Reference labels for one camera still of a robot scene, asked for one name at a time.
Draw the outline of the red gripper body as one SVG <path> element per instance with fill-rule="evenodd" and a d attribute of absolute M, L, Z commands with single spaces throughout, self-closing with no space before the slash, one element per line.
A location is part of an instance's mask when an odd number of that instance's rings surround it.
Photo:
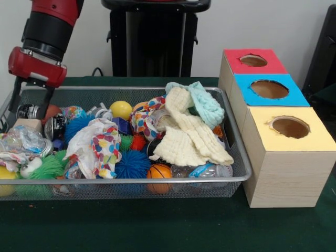
<path fill-rule="evenodd" d="M 67 67 L 31 50 L 14 47 L 8 59 L 8 72 L 24 79 L 34 78 L 46 86 L 58 88 L 63 83 Z"/>

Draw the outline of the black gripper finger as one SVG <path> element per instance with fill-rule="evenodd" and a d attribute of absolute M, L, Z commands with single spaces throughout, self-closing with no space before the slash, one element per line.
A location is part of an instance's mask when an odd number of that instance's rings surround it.
<path fill-rule="evenodd" d="M 38 110 L 38 118 L 39 119 L 43 119 L 46 115 L 46 112 L 48 110 L 49 104 L 50 104 L 50 100 L 53 97 L 55 89 L 52 87 L 46 87 L 46 95 L 43 99 L 42 104 L 39 107 Z"/>
<path fill-rule="evenodd" d="M 24 78 L 16 77 L 12 97 L 10 99 L 10 103 L 8 107 L 9 111 L 12 113 L 16 113 L 18 109 L 18 106 L 21 100 L 20 92 L 21 92 L 23 82 L 24 82 Z"/>

